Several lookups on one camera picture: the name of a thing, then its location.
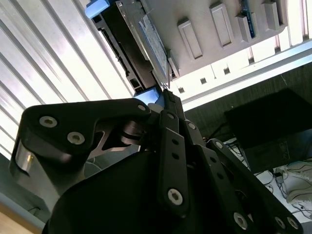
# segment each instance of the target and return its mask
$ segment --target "screw head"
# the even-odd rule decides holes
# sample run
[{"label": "screw head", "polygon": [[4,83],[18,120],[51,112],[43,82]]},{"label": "screw head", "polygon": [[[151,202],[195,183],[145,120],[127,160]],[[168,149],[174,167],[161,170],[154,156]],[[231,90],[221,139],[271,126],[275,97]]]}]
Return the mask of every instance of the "screw head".
[{"label": "screw head", "polygon": [[170,113],[167,114],[169,118],[174,119],[175,117],[173,115],[171,115]]},{"label": "screw head", "polygon": [[193,130],[196,129],[196,126],[193,123],[189,123],[189,127],[192,128]]},{"label": "screw head", "polygon": [[241,229],[246,230],[248,228],[248,223],[244,218],[244,216],[242,216],[240,213],[237,212],[235,212],[233,216],[235,223],[237,223],[238,226],[241,227]]},{"label": "screw head", "polygon": [[81,133],[71,132],[67,135],[67,140],[74,145],[81,145],[85,139]]},{"label": "screw head", "polygon": [[168,191],[168,198],[176,206],[180,206],[183,202],[183,197],[181,193],[176,189],[170,189]]},{"label": "screw head", "polygon": [[39,119],[39,123],[47,128],[54,128],[57,126],[58,122],[55,118],[51,116],[43,116]]},{"label": "screw head", "polygon": [[138,108],[139,108],[140,110],[143,110],[143,111],[146,110],[146,108],[145,108],[144,106],[142,106],[142,105],[139,105]]},{"label": "screw head", "polygon": [[279,217],[275,217],[275,220],[282,229],[286,228],[285,223]]},{"label": "screw head", "polygon": [[222,149],[222,148],[223,148],[223,145],[222,145],[220,142],[218,142],[218,141],[215,142],[215,145],[216,145],[219,149]]},{"label": "screw head", "polygon": [[290,225],[292,225],[293,228],[295,228],[295,229],[297,229],[297,230],[299,229],[298,224],[297,224],[292,218],[287,217],[287,220],[288,220],[288,222],[290,223]]}]

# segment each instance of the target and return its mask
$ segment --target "ceiling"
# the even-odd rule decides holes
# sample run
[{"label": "ceiling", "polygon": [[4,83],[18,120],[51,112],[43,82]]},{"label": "ceiling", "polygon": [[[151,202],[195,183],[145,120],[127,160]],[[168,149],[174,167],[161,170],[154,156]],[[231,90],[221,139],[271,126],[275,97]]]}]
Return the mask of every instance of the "ceiling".
[{"label": "ceiling", "polygon": [[[30,106],[133,96],[107,42],[84,14],[88,2],[0,1],[0,153],[6,158]],[[312,61],[312,1],[287,4],[289,26],[281,34],[173,81],[185,110]]]}]

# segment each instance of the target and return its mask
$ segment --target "wooden surface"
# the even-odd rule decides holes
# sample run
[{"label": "wooden surface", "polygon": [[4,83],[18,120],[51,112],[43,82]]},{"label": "wooden surface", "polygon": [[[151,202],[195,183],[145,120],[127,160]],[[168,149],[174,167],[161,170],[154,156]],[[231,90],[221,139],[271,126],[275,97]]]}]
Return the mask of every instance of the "wooden surface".
[{"label": "wooden surface", "polygon": [[[312,63],[206,103],[187,111],[185,115],[198,126],[203,137],[208,137],[218,126],[226,122],[225,111],[285,88],[292,89],[312,103]],[[233,135],[228,126],[222,128],[215,136],[223,141],[231,137]]]},{"label": "wooden surface", "polygon": [[0,203],[0,234],[40,234],[41,230]]}]

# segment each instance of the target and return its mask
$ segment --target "blue component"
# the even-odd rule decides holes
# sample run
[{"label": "blue component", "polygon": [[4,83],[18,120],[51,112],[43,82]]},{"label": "blue component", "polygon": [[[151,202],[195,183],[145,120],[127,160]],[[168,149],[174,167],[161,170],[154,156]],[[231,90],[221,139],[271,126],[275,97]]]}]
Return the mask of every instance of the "blue component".
[{"label": "blue component", "polygon": [[84,13],[89,19],[92,19],[109,6],[110,4],[108,0],[92,0],[89,4],[87,4]]},{"label": "blue component", "polygon": [[251,15],[250,10],[249,10],[248,0],[241,0],[240,10],[241,10],[242,15],[247,17],[250,35],[252,38],[254,38],[255,37],[255,31],[254,31],[254,26],[253,26],[252,15]]},{"label": "blue component", "polygon": [[159,93],[156,88],[151,88],[143,93],[135,95],[136,99],[143,101],[146,105],[155,103],[159,98]]}]

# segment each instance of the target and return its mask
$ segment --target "white sticker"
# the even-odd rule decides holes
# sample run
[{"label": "white sticker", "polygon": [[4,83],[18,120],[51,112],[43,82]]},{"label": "white sticker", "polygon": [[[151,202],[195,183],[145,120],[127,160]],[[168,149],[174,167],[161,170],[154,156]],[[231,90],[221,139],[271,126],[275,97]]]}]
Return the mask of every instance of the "white sticker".
[{"label": "white sticker", "polygon": [[139,25],[158,60],[158,64],[161,67],[164,76],[167,77],[167,56],[164,52],[160,38],[147,15],[143,17],[143,21],[144,23],[139,22]]}]

